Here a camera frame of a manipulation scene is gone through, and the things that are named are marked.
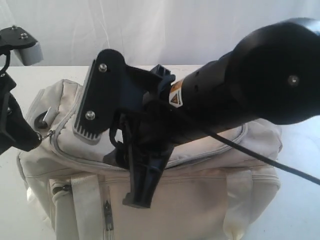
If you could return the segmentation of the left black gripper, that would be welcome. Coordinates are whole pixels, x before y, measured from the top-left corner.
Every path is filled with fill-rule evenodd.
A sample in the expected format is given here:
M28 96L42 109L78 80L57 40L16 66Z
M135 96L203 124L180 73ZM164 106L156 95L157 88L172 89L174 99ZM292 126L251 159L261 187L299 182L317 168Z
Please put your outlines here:
M20 105L11 90L15 81L6 73L0 74L0 153L9 148L29 152L37 148L42 137L34 131L23 117Z

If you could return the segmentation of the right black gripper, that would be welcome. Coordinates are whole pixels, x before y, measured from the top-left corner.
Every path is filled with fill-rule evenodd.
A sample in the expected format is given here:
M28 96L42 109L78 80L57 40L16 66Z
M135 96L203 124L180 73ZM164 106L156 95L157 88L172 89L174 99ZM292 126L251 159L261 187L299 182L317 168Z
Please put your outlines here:
M166 95L176 79L170 70L158 64L143 79L153 83L155 91L148 91L141 100L141 111L121 108L114 114L109 139L115 149L103 157L109 170L129 170L130 192L122 204L137 209L149 209L153 196L174 145L169 142L164 119L166 110L160 97Z

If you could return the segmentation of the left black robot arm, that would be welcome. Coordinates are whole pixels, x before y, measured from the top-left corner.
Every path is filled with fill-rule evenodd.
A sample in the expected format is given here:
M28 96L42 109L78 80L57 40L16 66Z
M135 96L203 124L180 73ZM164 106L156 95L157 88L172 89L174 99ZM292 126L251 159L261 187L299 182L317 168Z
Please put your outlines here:
M20 105L11 90L15 81L6 73L0 74L0 153L11 147L29 152L37 148L42 137L23 117Z

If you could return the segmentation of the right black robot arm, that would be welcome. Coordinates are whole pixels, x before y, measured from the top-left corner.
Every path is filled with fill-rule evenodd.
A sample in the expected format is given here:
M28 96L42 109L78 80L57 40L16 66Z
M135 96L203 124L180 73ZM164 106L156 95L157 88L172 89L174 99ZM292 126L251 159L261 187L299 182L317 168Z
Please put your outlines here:
M261 27L184 79L162 77L140 96L127 95L109 129L117 163L129 170L123 203L149 208L174 147L210 136L263 163L319 180L240 146L221 132L256 119L290 125L320 113L320 22L299 17Z

